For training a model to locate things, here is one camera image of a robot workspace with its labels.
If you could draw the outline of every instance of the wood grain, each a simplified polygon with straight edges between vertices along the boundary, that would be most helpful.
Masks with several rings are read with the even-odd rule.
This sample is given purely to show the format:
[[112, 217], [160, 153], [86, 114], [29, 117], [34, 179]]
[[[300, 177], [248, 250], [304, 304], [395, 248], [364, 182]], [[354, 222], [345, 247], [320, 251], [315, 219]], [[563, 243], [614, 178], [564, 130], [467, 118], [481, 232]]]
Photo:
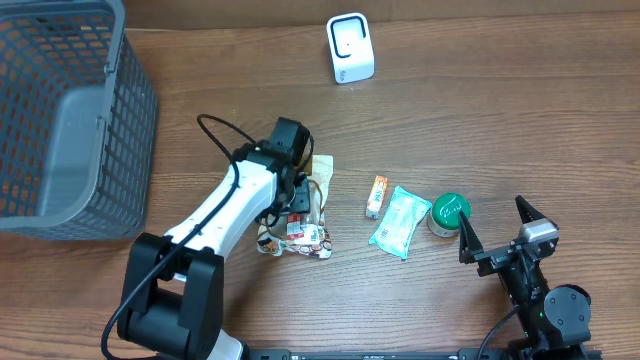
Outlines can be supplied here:
[[127, 25], [143, 29], [226, 29], [322, 25], [361, 12], [369, 22], [640, 10], [634, 0], [124, 0]]
[[[459, 264], [457, 240], [425, 224], [407, 261], [368, 245], [379, 223], [364, 201], [381, 174], [432, 200], [467, 196], [485, 248], [516, 235], [513, 198], [524, 195], [562, 228], [542, 265], [550, 285], [593, 297], [589, 346], [640, 356], [639, 30], [637, 12], [375, 24], [376, 75], [345, 86], [333, 82], [323, 26], [130, 33], [161, 104], [148, 230], [182, 221], [226, 171], [198, 113], [257, 138], [287, 116], [335, 157], [335, 252], [261, 255], [249, 229], [225, 269], [232, 336], [296, 351], [478, 346], [509, 310], [498, 279]], [[0, 358], [100, 358], [130, 244], [3, 235]], [[520, 335], [514, 321], [495, 345]], [[115, 336], [112, 346], [147, 354]]]

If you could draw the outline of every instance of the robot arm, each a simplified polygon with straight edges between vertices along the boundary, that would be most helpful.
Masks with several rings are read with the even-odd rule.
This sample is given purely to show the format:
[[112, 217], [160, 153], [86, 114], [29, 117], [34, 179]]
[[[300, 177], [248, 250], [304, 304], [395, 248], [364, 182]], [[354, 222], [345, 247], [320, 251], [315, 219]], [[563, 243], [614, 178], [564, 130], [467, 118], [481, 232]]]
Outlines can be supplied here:
[[[295, 182], [309, 131], [279, 118], [270, 139], [233, 153], [239, 183], [229, 201], [118, 317], [118, 336], [173, 359], [230, 359], [243, 345], [222, 331], [224, 263], [254, 219], [279, 216], [295, 195]], [[184, 222], [159, 237], [143, 233], [131, 247], [122, 301], [202, 223], [233, 186], [232, 167], [218, 188]], [[182, 295], [158, 287], [158, 279], [185, 282]]]

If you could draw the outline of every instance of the mesh basket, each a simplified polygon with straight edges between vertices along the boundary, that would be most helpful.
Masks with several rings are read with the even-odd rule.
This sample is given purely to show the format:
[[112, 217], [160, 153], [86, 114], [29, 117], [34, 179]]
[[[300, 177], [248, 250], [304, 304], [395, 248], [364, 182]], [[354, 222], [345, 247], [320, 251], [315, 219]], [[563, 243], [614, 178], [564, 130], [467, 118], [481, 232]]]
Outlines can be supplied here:
[[112, 239], [143, 226], [157, 97], [120, 0], [0, 5], [0, 231]]

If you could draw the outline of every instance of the snack bag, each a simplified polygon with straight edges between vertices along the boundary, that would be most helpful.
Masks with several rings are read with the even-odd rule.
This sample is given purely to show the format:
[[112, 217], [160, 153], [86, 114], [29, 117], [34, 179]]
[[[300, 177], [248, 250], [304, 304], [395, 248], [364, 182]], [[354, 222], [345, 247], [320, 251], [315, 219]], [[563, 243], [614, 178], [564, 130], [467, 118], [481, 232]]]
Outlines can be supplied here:
[[431, 208], [431, 203], [396, 186], [389, 207], [369, 244], [406, 260], [416, 226]]

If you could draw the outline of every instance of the black cable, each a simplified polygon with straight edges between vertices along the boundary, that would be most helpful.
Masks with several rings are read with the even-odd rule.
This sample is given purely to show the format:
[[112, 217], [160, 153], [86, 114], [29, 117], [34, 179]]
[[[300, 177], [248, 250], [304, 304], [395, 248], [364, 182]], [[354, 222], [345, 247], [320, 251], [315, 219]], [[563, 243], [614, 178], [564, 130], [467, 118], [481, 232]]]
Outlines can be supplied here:
[[489, 341], [491, 341], [491, 338], [493, 337], [493, 335], [495, 335], [496, 332], [498, 332], [498, 330], [500, 330], [502, 325], [504, 325], [507, 321], [509, 321], [509, 319], [511, 319], [513, 317], [513, 315], [515, 315], [518, 312], [518, 309], [520, 309], [520, 306], [515, 305], [513, 307], [513, 310], [511, 310], [507, 315], [505, 315], [505, 317], [503, 317], [502, 320], [498, 321], [498, 323], [493, 327], [493, 329], [491, 329], [491, 331], [489, 331], [487, 336], [482, 341], [482, 345], [480, 345], [480, 350], [478, 350], [478, 357], [476, 358], [476, 360], [482, 359], [482, 353], [484, 352], [484, 348], [487, 347], [487, 345], [489, 344]]
[[[182, 239], [173, 249], [171, 249], [171, 251], [169, 251], [169, 253], [162, 260], [160, 260], [160, 262], [158, 262], [158, 264], [156, 264], [156, 266], [154, 266], [153, 269], [151, 269], [149, 274], [147, 274], [147, 276], [145, 276], [145, 278], [142, 279], [142, 281], [138, 284], [138, 286], [136, 286], [135, 289], [133, 289], [133, 291], [129, 294], [129, 296], [120, 304], [120, 306], [118, 306], [118, 308], [113, 313], [113, 315], [111, 315], [111, 319], [109, 319], [107, 326], [105, 326], [104, 331], [102, 332], [102, 338], [100, 339], [100, 349], [102, 350], [102, 355], [104, 355], [104, 357], [109, 360], [124, 360], [122, 358], [116, 357], [113, 354], [111, 354], [108, 346], [109, 334], [111, 333], [111, 330], [113, 329], [113, 326], [115, 325], [120, 315], [122, 315], [122, 312], [133, 301], [135, 296], [138, 295], [138, 293], [142, 290], [142, 288], [145, 287], [151, 280], [155, 279], [158, 276], [158, 274], [162, 272], [162, 270], [165, 268], [167, 263], [169, 263], [180, 252], [180, 250], [182, 250], [182, 248], [184, 248], [185, 245], [187, 245], [187, 243], [191, 239], [193, 239], [200, 232], [200, 230], [202, 230], [202, 228], [204, 228], [207, 225], [207, 223], [220, 211], [220, 209], [222, 209], [222, 207], [225, 206], [225, 204], [229, 201], [229, 199], [233, 195], [233, 192], [236, 190], [236, 188], [238, 188], [238, 183], [240, 181], [240, 171], [238, 170], [238, 165], [231, 157], [231, 154], [229, 153], [227, 148], [225, 148], [224, 145], [222, 145], [222, 143], [218, 141], [218, 139], [216, 139], [216, 137], [211, 133], [211, 131], [209, 131], [209, 129], [207, 129], [207, 127], [202, 123], [202, 118], [215, 120], [219, 123], [227, 125], [255, 144], [255, 141], [249, 135], [247, 135], [242, 130], [235, 127], [233, 124], [230, 124], [215, 116], [211, 116], [207, 114], [198, 115], [197, 121], [202, 131], [204, 131], [205, 134], [207, 134], [207, 136], [218, 146], [218, 148], [220, 148], [222, 153], [229, 159], [229, 162], [233, 167], [233, 172], [235, 173], [233, 184], [231, 185], [231, 189], [229, 189], [229, 191], [224, 196], [224, 198], [222, 198], [220, 203], [213, 210], [211, 210], [211, 212], [207, 214], [207, 216], [205, 216], [205, 218], [202, 219], [202, 221], [198, 225], [196, 225], [193, 228], [193, 230], [191, 230], [191, 232], [184, 239]], [[153, 356], [153, 357], [147, 357], [142, 359], [156, 359], [156, 358], [157, 357]]]
[[[200, 114], [200, 115], [198, 115], [198, 124], [200, 124], [200, 128], [202, 128], [202, 130], [203, 130], [205, 133], [207, 133], [207, 132], [208, 132], [208, 130], [205, 130], [205, 129], [206, 129], [206, 127], [204, 127], [204, 125], [202, 124], [202, 119], [203, 119], [203, 118], [205, 118], [205, 119], [209, 119], [209, 120], [213, 120], [213, 121], [217, 121], [217, 122], [219, 122], [219, 123], [221, 123], [221, 124], [224, 124], [224, 125], [226, 125], [226, 126], [230, 127], [231, 129], [235, 130], [238, 134], [240, 134], [240, 135], [244, 136], [244, 137], [245, 137], [247, 140], [249, 140], [249, 142], [250, 142], [250, 143], [252, 143], [253, 145], [255, 145], [255, 144], [256, 144], [256, 141], [255, 141], [255, 140], [253, 140], [253, 138], [252, 138], [251, 136], [249, 136], [246, 132], [244, 132], [244, 131], [240, 130], [240, 128], [238, 128], [237, 126], [233, 125], [232, 123], [230, 123], [230, 122], [228, 122], [228, 121], [226, 121], [226, 120], [222, 120], [222, 119], [220, 119], [220, 118], [219, 118], [219, 117], [217, 117], [217, 116], [213, 116], [213, 115], [209, 115], [209, 114]], [[215, 137], [212, 137], [213, 135], [212, 135], [211, 133], [207, 133], [207, 135], [209, 135], [209, 138], [210, 138], [211, 140], [215, 139]]]

